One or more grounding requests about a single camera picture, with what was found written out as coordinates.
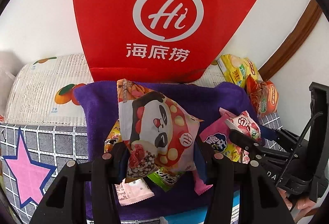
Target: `pink package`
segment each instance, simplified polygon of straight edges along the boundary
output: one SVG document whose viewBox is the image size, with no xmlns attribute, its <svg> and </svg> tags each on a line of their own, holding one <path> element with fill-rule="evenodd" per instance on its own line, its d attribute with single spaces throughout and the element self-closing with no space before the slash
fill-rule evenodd
<svg viewBox="0 0 329 224">
<path fill-rule="evenodd" d="M 237 162 L 241 155 L 241 148 L 231 143 L 229 139 L 230 128 L 225 124 L 226 119 L 230 119 L 235 115 L 225 109 L 220 109 L 220 113 L 222 117 L 204 129 L 199 136 L 203 142 L 210 144 L 215 152 L 222 153 L 232 161 Z M 194 190 L 198 195 L 212 187 L 212 185 L 203 183 L 197 171 L 192 171 L 192 173 L 195 182 Z"/>
<path fill-rule="evenodd" d="M 241 155 L 241 148 L 233 144 L 229 139 L 230 128 L 225 121 L 232 114 L 223 113 L 223 116 L 208 126 L 200 133 L 200 138 L 212 146 L 215 152 L 222 153 L 230 160 L 237 162 Z"/>
<path fill-rule="evenodd" d="M 238 130 L 254 140 L 261 141 L 261 131 L 259 126 L 249 116 L 247 111 L 243 111 L 237 117 L 230 117 L 226 120 L 226 124 L 230 129 Z"/>
<path fill-rule="evenodd" d="M 196 170 L 192 171 L 193 179 L 194 179 L 194 191 L 197 195 L 203 194 L 205 191 L 209 190 L 213 185 L 205 185 L 203 181 L 200 179 L 199 174 Z"/>
<path fill-rule="evenodd" d="M 154 193 L 143 179 L 129 183 L 125 183 L 124 179 L 119 185 L 115 184 L 115 187 L 121 206 L 131 205 L 154 196 Z"/>
</svg>

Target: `screw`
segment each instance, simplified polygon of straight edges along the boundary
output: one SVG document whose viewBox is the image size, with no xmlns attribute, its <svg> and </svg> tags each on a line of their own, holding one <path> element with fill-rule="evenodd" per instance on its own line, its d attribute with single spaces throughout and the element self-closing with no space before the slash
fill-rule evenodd
<svg viewBox="0 0 329 224">
<path fill-rule="evenodd" d="M 251 160 L 250 165 L 256 168 L 258 167 L 259 163 L 256 160 Z"/>
<path fill-rule="evenodd" d="M 104 154 L 102 155 L 102 158 L 103 158 L 104 160 L 110 159 L 111 157 L 112 157 L 112 155 L 111 155 L 110 153 L 104 153 Z"/>
<path fill-rule="evenodd" d="M 221 153 L 215 153 L 213 155 L 213 157 L 216 158 L 216 159 L 223 159 L 224 158 L 223 154 L 221 154 Z"/>
<path fill-rule="evenodd" d="M 70 168 L 73 167 L 75 165 L 75 161 L 74 160 L 70 160 L 66 163 L 66 165 Z"/>
</svg>

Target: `candy wrapper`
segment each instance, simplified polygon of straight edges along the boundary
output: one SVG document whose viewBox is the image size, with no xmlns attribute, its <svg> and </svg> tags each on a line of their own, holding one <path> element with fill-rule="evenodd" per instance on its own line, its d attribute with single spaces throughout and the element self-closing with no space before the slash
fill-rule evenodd
<svg viewBox="0 0 329 224">
<path fill-rule="evenodd" d="M 169 191 L 184 172 L 171 173 L 166 168 L 160 168 L 147 177 L 164 191 Z"/>
<path fill-rule="evenodd" d="M 248 76 L 246 90 L 259 118 L 276 112 L 279 94 L 271 81 L 264 82 Z"/>
<path fill-rule="evenodd" d="M 209 190 L 213 185 L 205 185 L 204 182 L 200 179 L 198 171 L 193 170 L 193 179 L 194 179 L 194 191 L 197 195 L 203 194 L 205 191 Z"/>
<path fill-rule="evenodd" d="M 230 128 L 225 123 L 227 119 L 230 119 L 230 116 L 223 114 L 220 119 L 200 133 L 200 138 L 203 142 L 210 144 L 215 152 L 222 153 L 236 162 L 241 156 L 241 148 L 230 141 Z"/>
<path fill-rule="evenodd" d="M 234 119 L 234 118 L 237 118 L 237 116 L 235 115 L 235 114 L 233 114 L 233 113 L 231 113 L 230 111 L 227 111 L 227 110 L 225 110 L 225 109 L 223 109 L 223 108 L 219 108 L 219 113 L 220 113 L 220 115 L 223 117 L 223 116 L 226 116 L 226 119 L 225 119 L 225 124 L 227 125 L 227 126 L 230 126 L 230 127 L 232 127 L 232 129 L 236 129 L 236 130 L 239 130 L 237 127 L 235 127 L 235 126 L 232 126 L 231 124 L 231 121 L 228 121 L 228 119 Z M 244 150 L 242 150 L 240 147 L 238 147 L 238 149 L 240 150 L 239 151 L 239 153 L 240 153 L 240 162 L 241 163 L 244 163 L 244 164 L 248 164 L 249 163 L 249 161 L 250 161 L 250 159 L 249 159 L 249 153 L 247 152 L 247 151 L 244 151 Z"/>
<path fill-rule="evenodd" d="M 143 179 L 116 185 L 116 193 L 121 206 L 131 205 L 154 196 Z"/>
<path fill-rule="evenodd" d="M 232 54 L 222 55 L 218 60 L 225 80 L 244 88 L 250 75 L 254 80 L 261 79 L 257 68 L 248 58 L 240 58 Z"/>
<path fill-rule="evenodd" d="M 126 183 L 160 167 L 193 170 L 200 120 L 162 93 L 126 79 L 117 81 L 117 91 L 121 136 L 130 151 Z"/>
<path fill-rule="evenodd" d="M 249 116 L 247 111 L 243 111 L 237 117 L 229 117 L 225 120 L 225 123 L 230 129 L 238 130 L 254 140 L 261 141 L 261 131 L 259 126 Z"/>
<path fill-rule="evenodd" d="M 122 142 L 119 120 L 116 121 L 104 143 L 104 153 L 112 151 L 117 142 Z"/>
</svg>

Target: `orange snack package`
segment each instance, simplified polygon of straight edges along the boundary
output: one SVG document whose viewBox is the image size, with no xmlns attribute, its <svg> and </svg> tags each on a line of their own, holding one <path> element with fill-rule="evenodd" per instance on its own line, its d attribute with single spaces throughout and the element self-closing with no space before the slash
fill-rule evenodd
<svg viewBox="0 0 329 224">
<path fill-rule="evenodd" d="M 258 118 L 276 112 L 279 94 L 271 81 L 254 80 L 249 75 L 246 81 L 246 91 Z"/>
</svg>

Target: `persimmon illustration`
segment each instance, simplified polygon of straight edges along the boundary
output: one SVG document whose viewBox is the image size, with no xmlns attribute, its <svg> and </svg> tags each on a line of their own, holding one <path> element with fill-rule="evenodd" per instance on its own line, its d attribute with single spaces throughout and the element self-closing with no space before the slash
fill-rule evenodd
<svg viewBox="0 0 329 224">
<path fill-rule="evenodd" d="M 81 87 L 81 86 L 85 86 L 85 84 L 84 84 L 84 83 L 80 83 L 80 84 L 75 85 L 75 86 L 72 88 L 72 94 L 71 94 L 71 97 L 72 97 L 72 102 L 73 102 L 75 105 L 80 105 L 80 103 L 79 103 L 78 100 L 75 98 L 73 90 L 74 90 L 75 88 L 79 88 L 79 87 Z"/>
<path fill-rule="evenodd" d="M 80 105 L 80 103 L 78 102 L 78 100 L 74 97 L 74 93 L 73 90 L 75 88 L 79 88 L 81 86 L 84 86 L 84 83 L 80 83 L 80 84 L 69 84 L 66 85 L 65 87 L 61 88 L 55 95 L 55 103 L 57 104 L 65 104 L 68 103 L 69 101 L 72 100 L 72 102 L 75 105 Z"/>
<path fill-rule="evenodd" d="M 61 88 L 55 95 L 55 103 L 57 104 L 65 104 L 68 103 L 72 99 L 72 89 L 75 84 L 69 84 L 65 87 Z"/>
<path fill-rule="evenodd" d="M 49 58 L 40 59 L 40 60 L 36 61 L 36 62 L 34 63 L 34 65 L 35 65 L 36 63 L 43 64 L 44 62 L 46 62 L 46 61 L 48 61 L 48 60 L 50 60 L 50 59 L 57 59 L 57 57 L 54 56 L 54 57 L 49 57 Z"/>
</svg>

